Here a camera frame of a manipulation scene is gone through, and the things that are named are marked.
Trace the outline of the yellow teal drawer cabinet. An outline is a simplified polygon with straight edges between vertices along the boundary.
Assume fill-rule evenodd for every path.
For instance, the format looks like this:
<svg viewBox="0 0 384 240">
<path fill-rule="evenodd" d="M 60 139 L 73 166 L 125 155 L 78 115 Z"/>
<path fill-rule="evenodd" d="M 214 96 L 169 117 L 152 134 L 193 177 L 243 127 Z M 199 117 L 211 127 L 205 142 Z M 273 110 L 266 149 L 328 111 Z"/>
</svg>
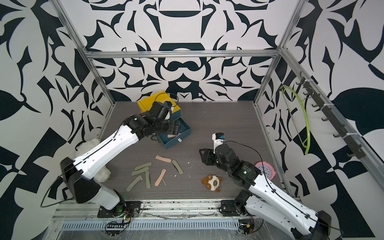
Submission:
<svg viewBox="0 0 384 240">
<path fill-rule="evenodd" d="M 179 107 L 179 98 L 176 94 L 162 91 L 150 97 L 147 97 L 143 100 L 140 100 L 138 102 L 138 105 L 141 112 L 143 113 L 143 112 L 149 111 L 154 102 L 159 102 L 163 104 L 166 102 L 170 102 L 171 110 L 172 110 L 171 119 L 176 120 L 182 117 L 182 110 Z"/>
</svg>

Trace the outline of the pink folding knife top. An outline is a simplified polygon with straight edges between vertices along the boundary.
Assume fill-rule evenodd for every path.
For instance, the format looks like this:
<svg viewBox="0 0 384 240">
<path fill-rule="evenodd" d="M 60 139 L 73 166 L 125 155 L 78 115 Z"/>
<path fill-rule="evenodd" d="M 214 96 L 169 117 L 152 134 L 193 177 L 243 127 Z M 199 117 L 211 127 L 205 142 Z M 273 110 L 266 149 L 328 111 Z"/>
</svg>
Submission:
<svg viewBox="0 0 384 240">
<path fill-rule="evenodd" d="M 157 155 L 157 156 L 155 157 L 155 159 L 157 159 L 157 160 L 159 160 L 159 161 L 162 161 L 162 162 L 166 162 L 166 163 L 171 163 L 171 162 L 172 162 L 171 159 L 169 159 L 169 158 L 165 158 L 165 157 L 161 157 L 161 156 L 159 156 L 159 155 Z"/>
</svg>

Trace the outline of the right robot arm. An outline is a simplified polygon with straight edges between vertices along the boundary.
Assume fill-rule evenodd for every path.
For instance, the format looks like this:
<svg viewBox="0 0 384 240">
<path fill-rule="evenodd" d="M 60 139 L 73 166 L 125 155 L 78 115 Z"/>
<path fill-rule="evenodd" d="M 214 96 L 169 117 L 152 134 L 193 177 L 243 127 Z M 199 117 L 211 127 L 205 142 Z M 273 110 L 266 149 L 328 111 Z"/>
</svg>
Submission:
<svg viewBox="0 0 384 240">
<path fill-rule="evenodd" d="M 227 144 L 214 150 L 199 150 L 202 163 L 228 174 L 243 190 L 234 200 L 233 209 L 224 214 L 251 215 L 283 231 L 292 240 L 327 240 L 332 218 L 298 202 L 271 182 L 254 164 L 240 160 Z"/>
</svg>

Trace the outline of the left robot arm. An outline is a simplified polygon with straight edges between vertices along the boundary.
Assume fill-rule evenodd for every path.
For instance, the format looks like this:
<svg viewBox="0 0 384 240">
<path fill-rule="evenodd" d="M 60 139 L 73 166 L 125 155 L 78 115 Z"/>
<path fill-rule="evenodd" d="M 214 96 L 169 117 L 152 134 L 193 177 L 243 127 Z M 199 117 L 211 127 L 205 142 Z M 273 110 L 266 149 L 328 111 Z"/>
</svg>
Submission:
<svg viewBox="0 0 384 240">
<path fill-rule="evenodd" d="M 97 173 L 126 148 L 154 134 L 168 134 L 176 127 L 170 101 L 154 102 L 149 111 L 131 115 L 104 141 L 75 159 L 61 161 L 63 181 L 78 204 L 94 203 L 113 215 L 126 210 L 126 202 L 115 190 L 95 180 Z"/>
</svg>

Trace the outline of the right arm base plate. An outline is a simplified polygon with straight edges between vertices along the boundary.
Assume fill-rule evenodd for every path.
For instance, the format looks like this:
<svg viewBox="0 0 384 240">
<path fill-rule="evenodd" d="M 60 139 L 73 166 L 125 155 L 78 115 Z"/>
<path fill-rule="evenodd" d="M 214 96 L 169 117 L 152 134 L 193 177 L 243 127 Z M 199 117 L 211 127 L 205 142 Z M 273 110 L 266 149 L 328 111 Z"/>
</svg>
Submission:
<svg viewBox="0 0 384 240">
<path fill-rule="evenodd" d="M 219 212 L 224 217 L 243 217 L 249 215 L 245 208 L 245 202 L 237 200 L 221 200 Z"/>
</svg>

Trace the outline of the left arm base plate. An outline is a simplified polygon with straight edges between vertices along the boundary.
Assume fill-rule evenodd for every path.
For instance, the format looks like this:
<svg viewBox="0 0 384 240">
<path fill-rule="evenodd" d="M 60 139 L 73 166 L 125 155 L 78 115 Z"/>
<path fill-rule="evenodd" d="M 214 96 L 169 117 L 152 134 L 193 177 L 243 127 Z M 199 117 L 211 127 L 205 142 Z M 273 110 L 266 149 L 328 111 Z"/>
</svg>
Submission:
<svg viewBox="0 0 384 240">
<path fill-rule="evenodd" d="M 123 218 L 134 217 L 140 213 L 141 201 L 125 201 L 125 203 L 119 203 L 112 210 L 107 210 L 104 207 L 99 208 L 97 214 L 98 218 Z"/>
</svg>

